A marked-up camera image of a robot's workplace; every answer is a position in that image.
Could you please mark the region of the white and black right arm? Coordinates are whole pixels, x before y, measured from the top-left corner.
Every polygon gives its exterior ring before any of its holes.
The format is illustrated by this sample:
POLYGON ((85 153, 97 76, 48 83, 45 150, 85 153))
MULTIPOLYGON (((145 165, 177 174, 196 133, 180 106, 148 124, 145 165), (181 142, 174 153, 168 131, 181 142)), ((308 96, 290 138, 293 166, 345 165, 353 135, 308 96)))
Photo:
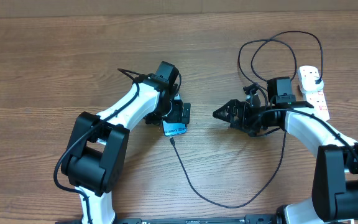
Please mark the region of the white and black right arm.
POLYGON ((259 85, 244 87, 245 101, 230 100, 213 112, 231 128, 256 137, 278 127, 301 141, 316 157, 311 197, 283 205, 272 223, 343 223, 358 220, 358 142, 341 134, 307 101, 297 101, 288 77, 267 81, 262 106, 259 85))

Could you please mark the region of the blue Galaxy smartphone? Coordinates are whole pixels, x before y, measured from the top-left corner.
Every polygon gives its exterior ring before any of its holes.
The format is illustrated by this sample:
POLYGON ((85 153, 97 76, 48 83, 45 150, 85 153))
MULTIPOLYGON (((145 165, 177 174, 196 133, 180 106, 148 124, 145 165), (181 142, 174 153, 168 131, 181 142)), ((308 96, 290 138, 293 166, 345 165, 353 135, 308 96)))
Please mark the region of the blue Galaxy smartphone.
POLYGON ((172 137, 187 132, 186 124, 183 123, 167 123, 163 121, 163 133, 166 137, 172 137))

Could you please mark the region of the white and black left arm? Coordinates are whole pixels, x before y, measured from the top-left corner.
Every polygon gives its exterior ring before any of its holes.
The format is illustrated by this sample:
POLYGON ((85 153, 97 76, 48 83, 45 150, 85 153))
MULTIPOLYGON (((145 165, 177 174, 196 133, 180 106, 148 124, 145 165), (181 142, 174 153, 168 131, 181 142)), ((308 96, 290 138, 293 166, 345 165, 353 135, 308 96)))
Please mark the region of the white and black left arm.
POLYGON ((163 126, 166 137, 185 134, 190 103, 182 102, 179 70, 161 62, 157 71, 141 74, 122 69, 131 89, 110 108, 81 113, 66 151, 54 172, 55 185, 80 196, 83 216, 78 223, 114 223, 112 189, 124 167, 130 131, 140 121, 163 126))

